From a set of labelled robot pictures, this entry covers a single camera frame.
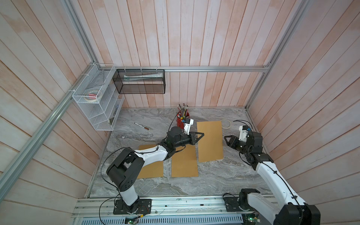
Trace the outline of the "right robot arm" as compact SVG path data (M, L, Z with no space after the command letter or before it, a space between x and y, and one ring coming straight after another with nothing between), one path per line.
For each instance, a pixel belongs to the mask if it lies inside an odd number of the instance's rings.
M263 152L263 137L251 128L240 128L239 136L225 136L227 146L244 155L251 166L266 182L277 204L254 188L243 188L238 198L224 194L228 211L258 212L274 225L318 225L321 213L314 205L301 198L281 175L273 159Z

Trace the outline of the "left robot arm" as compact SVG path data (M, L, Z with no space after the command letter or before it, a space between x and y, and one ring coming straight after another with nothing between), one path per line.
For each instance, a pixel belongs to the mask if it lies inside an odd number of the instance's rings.
M134 183L143 167L170 159L178 147L196 145L204 137L201 132L184 132L180 127L172 127L166 137L156 146L145 150L133 150L130 147L120 148L117 158L109 165L106 174L110 185L118 191L114 198L115 215L127 215L127 224L137 224L143 216L150 214L152 200L141 200L135 191Z

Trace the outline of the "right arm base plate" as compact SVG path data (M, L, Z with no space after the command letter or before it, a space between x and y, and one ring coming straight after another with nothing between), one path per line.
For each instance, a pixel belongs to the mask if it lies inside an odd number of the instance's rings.
M238 197L225 195L223 197L223 201L225 203L226 211L227 212L245 212L245 213L251 213L251 212L258 212L254 208L250 206L240 206L238 202Z

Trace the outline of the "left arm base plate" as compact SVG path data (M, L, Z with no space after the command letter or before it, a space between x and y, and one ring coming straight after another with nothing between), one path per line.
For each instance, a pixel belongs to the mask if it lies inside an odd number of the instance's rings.
M117 199L115 201L113 214L114 215L135 215L142 214L147 215L151 213L152 208L152 200L151 199L138 199L132 204L128 206L122 199Z

